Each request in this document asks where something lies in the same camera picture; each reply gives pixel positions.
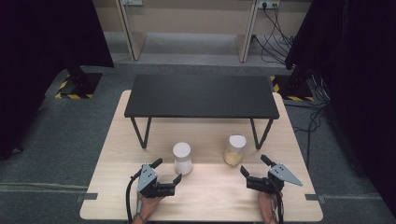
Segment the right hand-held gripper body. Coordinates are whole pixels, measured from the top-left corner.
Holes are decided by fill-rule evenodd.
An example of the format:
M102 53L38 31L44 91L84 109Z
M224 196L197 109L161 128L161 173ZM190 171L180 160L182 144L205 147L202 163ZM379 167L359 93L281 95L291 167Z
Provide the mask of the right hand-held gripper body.
M277 194L284 188L284 182L302 186L303 182L293 174L283 163L272 165L267 177L251 176L246 172L248 189L255 189L268 194Z

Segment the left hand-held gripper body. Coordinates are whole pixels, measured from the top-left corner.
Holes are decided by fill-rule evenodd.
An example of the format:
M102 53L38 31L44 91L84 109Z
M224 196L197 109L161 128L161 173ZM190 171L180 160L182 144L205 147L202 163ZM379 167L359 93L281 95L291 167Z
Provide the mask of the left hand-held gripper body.
M137 191L146 198L175 195L175 184L161 184L158 175L148 164L143 164L138 178Z

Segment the jar of white powder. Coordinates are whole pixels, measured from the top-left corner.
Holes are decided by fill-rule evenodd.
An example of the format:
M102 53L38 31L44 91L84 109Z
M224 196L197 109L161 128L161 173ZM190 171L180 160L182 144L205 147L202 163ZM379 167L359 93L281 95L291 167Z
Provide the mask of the jar of white powder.
M180 175L187 175L192 170L191 147L188 143L179 142L173 147L175 171Z

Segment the jar of yellow powder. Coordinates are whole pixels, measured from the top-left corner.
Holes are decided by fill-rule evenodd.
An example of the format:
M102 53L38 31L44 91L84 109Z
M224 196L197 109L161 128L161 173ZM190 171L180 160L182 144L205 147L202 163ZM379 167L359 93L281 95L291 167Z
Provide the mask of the jar of yellow powder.
M244 148L247 144L247 139L242 134L233 134L229 137L228 145L225 148L223 159L224 161L231 165L238 165L244 153Z

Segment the black metal shelf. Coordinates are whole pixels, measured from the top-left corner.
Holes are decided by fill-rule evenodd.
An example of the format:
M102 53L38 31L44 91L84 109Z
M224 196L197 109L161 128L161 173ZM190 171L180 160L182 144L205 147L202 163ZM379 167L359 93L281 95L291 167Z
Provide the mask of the black metal shelf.
M138 118L200 118L249 119L255 128L266 119L262 136L253 136L260 149L279 112L263 76L138 75L124 116L134 126Z

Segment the person's left hand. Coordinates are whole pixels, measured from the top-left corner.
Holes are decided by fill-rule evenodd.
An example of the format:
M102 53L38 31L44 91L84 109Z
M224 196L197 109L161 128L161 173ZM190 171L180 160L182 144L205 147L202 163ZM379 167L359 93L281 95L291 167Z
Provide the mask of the person's left hand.
M141 216L143 219L148 221L149 217L156 210L156 207L159 205L162 199L163 197L147 198L141 193L138 193L135 217Z

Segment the person's right hand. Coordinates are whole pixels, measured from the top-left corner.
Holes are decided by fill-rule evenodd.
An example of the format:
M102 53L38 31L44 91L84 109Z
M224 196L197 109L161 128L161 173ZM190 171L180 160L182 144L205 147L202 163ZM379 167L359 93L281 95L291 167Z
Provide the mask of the person's right hand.
M275 208L278 205L277 194L267 194L265 192L259 192L258 194L258 205L262 216L262 221L269 220L270 218L276 219Z

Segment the grey floor tape piece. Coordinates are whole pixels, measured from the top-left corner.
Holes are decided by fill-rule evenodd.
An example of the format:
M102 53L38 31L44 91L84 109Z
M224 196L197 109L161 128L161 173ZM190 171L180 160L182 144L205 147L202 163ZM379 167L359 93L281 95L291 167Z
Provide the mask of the grey floor tape piece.
M85 200L96 200L98 194L97 193L83 193L77 196L77 202L83 203Z
M317 195L317 194L305 194L305 199L307 201L317 201L321 204L325 204L326 203L326 199L324 196L321 195Z

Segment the black stand base striped tape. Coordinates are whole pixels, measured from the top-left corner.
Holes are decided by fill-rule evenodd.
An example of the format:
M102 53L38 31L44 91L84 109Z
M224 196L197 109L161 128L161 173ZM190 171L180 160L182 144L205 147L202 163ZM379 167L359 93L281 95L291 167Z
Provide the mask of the black stand base striped tape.
M57 99L91 99L101 77L101 73L86 73L79 69L76 74L70 73L66 76L55 97Z
M308 84L303 81L292 84L290 77L286 75L274 75L270 77L274 92L281 95L284 100L313 101L314 96Z

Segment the beige desk side panel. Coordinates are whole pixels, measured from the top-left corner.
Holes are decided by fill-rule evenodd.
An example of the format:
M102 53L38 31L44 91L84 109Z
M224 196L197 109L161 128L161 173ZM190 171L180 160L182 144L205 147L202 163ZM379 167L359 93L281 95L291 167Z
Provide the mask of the beige desk side panel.
M126 36L127 47L132 61L137 61L144 47L147 34L134 32L131 24L132 14L129 10L129 3L132 0L116 0L118 12L120 14L121 27Z
M251 37L253 36L255 21L258 13L259 0L248 0L249 8L244 24L244 32L235 36L239 62L244 63L248 57Z

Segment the black curtain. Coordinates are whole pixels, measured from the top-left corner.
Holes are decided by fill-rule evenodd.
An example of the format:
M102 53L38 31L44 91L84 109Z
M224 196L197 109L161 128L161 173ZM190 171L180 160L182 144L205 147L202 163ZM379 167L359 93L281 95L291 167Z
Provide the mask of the black curtain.
M92 0L0 0L0 159L53 79L82 65L113 65Z
M286 66L320 72L358 168L396 217L396 0L311 0Z

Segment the white wall socket with plugs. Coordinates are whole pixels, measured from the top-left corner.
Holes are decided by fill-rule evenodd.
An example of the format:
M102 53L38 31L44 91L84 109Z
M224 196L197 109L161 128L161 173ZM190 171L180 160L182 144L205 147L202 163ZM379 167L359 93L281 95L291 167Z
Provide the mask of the white wall socket with plugs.
M280 0L259 0L258 8L275 9L279 7Z

